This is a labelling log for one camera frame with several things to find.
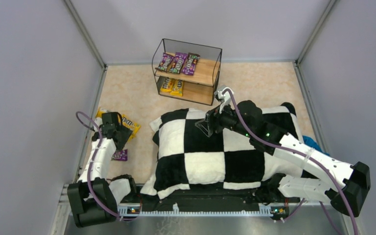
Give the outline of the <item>purple brown candy bag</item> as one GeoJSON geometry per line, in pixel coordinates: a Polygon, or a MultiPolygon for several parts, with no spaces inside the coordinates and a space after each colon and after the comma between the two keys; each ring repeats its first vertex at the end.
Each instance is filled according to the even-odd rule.
{"type": "Polygon", "coordinates": [[[181,73],[185,75],[193,76],[199,59],[200,59],[199,54],[188,53],[187,59],[184,63],[181,73]]]}

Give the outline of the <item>yellow candy bag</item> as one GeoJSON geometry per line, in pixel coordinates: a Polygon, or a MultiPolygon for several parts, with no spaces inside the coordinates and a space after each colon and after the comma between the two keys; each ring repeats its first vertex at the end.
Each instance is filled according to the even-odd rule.
{"type": "Polygon", "coordinates": [[[133,122],[128,116],[126,115],[122,115],[122,122],[123,122],[123,125],[130,129],[132,131],[132,134],[130,136],[130,140],[133,139],[136,134],[138,133],[138,131],[140,130],[141,128],[141,125],[136,123],[136,122],[133,122]]]}

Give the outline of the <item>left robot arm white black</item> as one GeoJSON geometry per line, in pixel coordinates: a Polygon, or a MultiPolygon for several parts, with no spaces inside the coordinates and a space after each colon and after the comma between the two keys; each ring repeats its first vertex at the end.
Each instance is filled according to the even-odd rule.
{"type": "Polygon", "coordinates": [[[101,123],[91,120],[87,128],[94,129],[91,155],[77,181],[67,188],[71,213],[79,228],[122,219],[118,211],[120,202],[128,195],[137,194],[131,175],[107,179],[113,155],[124,148],[132,134],[124,126],[122,115],[118,112],[102,113],[101,123]]]}

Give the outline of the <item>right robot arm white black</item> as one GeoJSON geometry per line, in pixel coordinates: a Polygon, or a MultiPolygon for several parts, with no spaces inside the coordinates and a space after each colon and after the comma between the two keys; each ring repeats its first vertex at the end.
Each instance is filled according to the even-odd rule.
{"type": "Polygon", "coordinates": [[[338,212],[359,217],[371,188],[370,168],[363,162],[350,164],[310,147],[285,129],[264,119],[263,111],[250,100],[231,107],[221,103],[206,112],[195,126],[207,137],[224,129],[249,138],[258,151],[285,160],[313,178],[284,175],[277,190],[286,197],[306,197],[329,202],[338,212]]]}

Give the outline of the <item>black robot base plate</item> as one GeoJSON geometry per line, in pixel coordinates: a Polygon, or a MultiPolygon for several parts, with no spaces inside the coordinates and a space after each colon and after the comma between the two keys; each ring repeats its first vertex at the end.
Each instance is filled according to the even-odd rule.
{"type": "Polygon", "coordinates": [[[280,193],[267,187],[253,189],[223,189],[218,185],[194,186],[192,189],[178,189],[164,199],[141,193],[137,186],[135,193],[130,193],[119,203],[120,208],[127,207],[127,212],[258,212],[264,206],[287,207],[297,199],[286,199],[280,193]]]}

